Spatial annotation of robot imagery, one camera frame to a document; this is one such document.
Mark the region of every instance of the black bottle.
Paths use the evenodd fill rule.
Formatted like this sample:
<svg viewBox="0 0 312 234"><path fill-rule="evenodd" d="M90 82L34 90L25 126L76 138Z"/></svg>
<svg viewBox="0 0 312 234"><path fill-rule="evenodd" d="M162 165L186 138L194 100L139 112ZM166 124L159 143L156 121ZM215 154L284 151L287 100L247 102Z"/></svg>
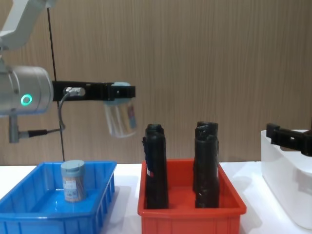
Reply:
<svg viewBox="0 0 312 234"><path fill-rule="evenodd" d="M195 139L196 208L219 207L218 138L213 135Z"/></svg>
<svg viewBox="0 0 312 234"><path fill-rule="evenodd" d="M147 209L169 207L167 186L166 139L159 124L150 124L143 138L146 175Z"/></svg>
<svg viewBox="0 0 312 234"><path fill-rule="evenodd" d="M218 137L218 124L213 122L197 122L197 128L195 129L195 139L206 138L209 135ZM193 191L195 192L196 188L196 154L194 157L193 164Z"/></svg>

